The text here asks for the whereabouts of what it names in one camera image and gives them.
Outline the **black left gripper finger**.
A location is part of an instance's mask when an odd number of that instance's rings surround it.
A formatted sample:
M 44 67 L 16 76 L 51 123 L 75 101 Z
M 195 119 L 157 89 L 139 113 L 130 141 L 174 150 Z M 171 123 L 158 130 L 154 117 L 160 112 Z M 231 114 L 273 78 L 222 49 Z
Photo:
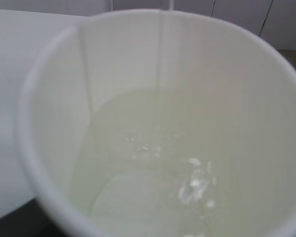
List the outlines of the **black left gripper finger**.
M 46 237 L 52 223 L 35 199 L 0 218 L 0 237 Z

